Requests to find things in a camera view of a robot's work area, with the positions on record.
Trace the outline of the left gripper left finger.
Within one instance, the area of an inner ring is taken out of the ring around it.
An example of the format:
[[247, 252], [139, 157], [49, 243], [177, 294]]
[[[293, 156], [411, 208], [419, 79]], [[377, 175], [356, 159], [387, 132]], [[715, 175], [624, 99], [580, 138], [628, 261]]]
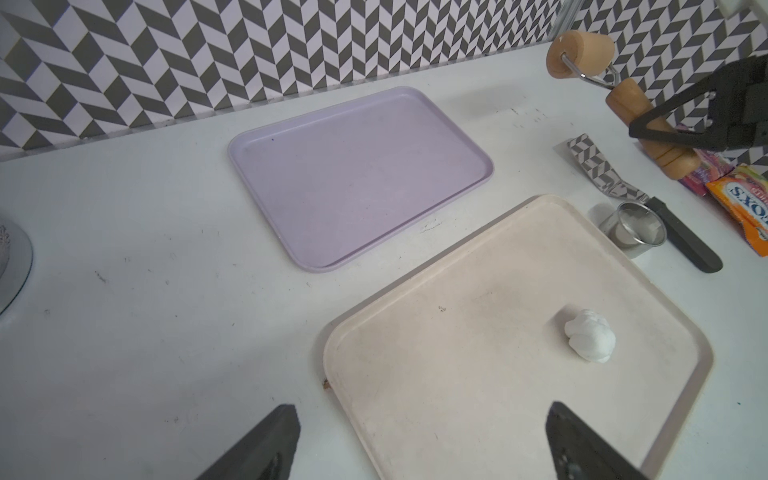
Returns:
[[198, 479], [287, 480], [300, 432], [296, 407], [278, 405]]

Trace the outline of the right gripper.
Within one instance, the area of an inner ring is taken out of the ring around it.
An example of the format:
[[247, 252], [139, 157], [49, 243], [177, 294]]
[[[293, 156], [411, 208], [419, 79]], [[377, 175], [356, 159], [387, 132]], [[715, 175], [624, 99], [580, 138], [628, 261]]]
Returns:
[[[702, 131], [670, 131], [653, 127], [670, 113], [698, 97], [714, 93]], [[668, 101], [640, 115], [629, 125], [629, 135], [701, 150], [727, 151], [767, 145], [767, 56], [748, 57], [724, 65]]]

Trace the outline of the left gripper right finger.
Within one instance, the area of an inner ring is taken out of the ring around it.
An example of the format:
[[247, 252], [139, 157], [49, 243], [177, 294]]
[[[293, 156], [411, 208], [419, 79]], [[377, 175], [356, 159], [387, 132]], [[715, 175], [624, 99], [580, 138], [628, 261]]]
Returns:
[[551, 404], [545, 431], [559, 480], [647, 479], [560, 401]]

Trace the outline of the white dough ball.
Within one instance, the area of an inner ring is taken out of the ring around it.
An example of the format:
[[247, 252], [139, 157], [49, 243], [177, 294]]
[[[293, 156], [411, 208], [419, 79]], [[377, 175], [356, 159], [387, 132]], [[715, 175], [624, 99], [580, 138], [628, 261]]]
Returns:
[[607, 319], [593, 310], [582, 310], [565, 323], [569, 346], [588, 362], [608, 362], [616, 348], [617, 337]]

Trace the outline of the beige plastic tray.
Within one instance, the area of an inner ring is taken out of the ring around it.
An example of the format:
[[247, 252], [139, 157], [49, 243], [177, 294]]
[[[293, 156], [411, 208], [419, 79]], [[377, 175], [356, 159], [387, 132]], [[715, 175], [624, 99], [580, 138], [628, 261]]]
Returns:
[[[569, 346], [582, 310], [617, 337]], [[351, 310], [325, 376], [383, 479], [549, 479], [565, 403], [656, 477], [713, 366], [711, 345], [565, 200], [531, 198]]]

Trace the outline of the wooden dough roller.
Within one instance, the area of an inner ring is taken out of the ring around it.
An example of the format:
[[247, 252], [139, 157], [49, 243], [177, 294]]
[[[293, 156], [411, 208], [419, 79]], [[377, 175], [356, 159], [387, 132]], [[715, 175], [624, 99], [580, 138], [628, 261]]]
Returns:
[[[620, 79], [613, 66], [614, 40], [608, 35], [569, 30], [553, 40], [546, 56], [546, 68], [556, 79], [579, 78], [609, 91], [606, 104], [629, 125], [649, 112], [653, 105], [631, 78]], [[690, 147], [642, 139], [645, 153], [672, 180], [681, 180], [701, 166], [701, 158]]]

